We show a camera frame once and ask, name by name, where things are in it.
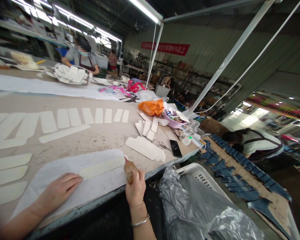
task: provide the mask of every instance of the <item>bracelet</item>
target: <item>bracelet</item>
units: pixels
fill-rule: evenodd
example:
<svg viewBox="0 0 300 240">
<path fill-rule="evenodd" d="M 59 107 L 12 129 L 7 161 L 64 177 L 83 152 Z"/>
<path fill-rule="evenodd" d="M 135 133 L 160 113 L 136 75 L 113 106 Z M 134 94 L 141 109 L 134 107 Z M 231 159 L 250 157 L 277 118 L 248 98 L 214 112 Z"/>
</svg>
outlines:
<svg viewBox="0 0 300 240">
<path fill-rule="evenodd" d="M 145 224 L 146 221 L 147 221 L 148 219 L 150 219 L 150 216 L 149 216 L 149 214 L 147 213 L 147 218 L 146 218 L 145 220 L 143 220 L 142 222 L 135 223 L 135 224 L 133 224 L 133 223 L 131 222 L 131 226 L 132 226 L 132 227 L 139 227 L 139 226 Z"/>
</svg>

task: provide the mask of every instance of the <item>gray plastic bag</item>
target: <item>gray plastic bag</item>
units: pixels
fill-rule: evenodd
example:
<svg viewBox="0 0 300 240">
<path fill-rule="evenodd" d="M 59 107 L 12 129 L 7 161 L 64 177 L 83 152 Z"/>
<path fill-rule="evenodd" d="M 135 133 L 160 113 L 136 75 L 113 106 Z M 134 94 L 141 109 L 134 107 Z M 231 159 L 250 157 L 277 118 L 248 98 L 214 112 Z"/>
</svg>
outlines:
<svg viewBox="0 0 300 240">
<path fill-rule="evenodd" d="M 264 234 L 229 200 L 196 180 L 165 170 L 159 183 L 168 240 L 262 240 Z"/>
</svg>

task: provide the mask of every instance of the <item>face mask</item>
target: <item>face mask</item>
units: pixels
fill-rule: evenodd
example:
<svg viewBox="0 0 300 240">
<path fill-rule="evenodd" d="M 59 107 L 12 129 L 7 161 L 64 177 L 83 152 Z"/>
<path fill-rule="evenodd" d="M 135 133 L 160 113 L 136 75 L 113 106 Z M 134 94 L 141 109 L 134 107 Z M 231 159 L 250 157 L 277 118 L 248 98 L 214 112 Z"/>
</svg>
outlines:
<svg viewBox="0 0 300 240">
<path fill-rule="evenodd" d="M 89 54 L 86 53 L 86 52 L 81 52 L 79 51 L 80 55 L 83 56 L 83 57 L 89 57 Z"/>
</svg>

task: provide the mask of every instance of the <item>orange plastic bag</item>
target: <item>orange plastic bag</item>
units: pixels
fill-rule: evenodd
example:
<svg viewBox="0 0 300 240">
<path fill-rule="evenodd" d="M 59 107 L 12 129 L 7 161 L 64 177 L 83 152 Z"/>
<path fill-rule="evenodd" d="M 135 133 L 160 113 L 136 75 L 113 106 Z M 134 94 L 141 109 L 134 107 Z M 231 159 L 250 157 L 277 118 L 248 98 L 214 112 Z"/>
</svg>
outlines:
<svg viewBox="0 0 300 240">
<path fill-rule="evenodd" d="M 145 101 L 139 103 L 138 108 L 150 116 L 157 115 L 159 117 L 164 110 L 163 100 L 160 98 L 157 101 Z"/>
</svg>

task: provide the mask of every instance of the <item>scissors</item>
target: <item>scissors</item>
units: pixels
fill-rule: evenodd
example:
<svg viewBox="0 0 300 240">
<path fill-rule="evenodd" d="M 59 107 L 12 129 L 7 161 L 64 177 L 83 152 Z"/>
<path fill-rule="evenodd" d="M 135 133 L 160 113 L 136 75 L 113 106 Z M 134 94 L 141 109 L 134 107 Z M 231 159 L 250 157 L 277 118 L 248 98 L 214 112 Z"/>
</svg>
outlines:
<svg viewBox="0 0 300 240">
<path fill-rule="evenodd" d="M 171 149 L 167 148 L 167 146 L 164 144 L 164 142 L 161 142 L 161 141 L 159 142 L 158 147 L 161 148 L 161 149 L 168 149 L 168 150 L 171 151 Z"/>
</svg>

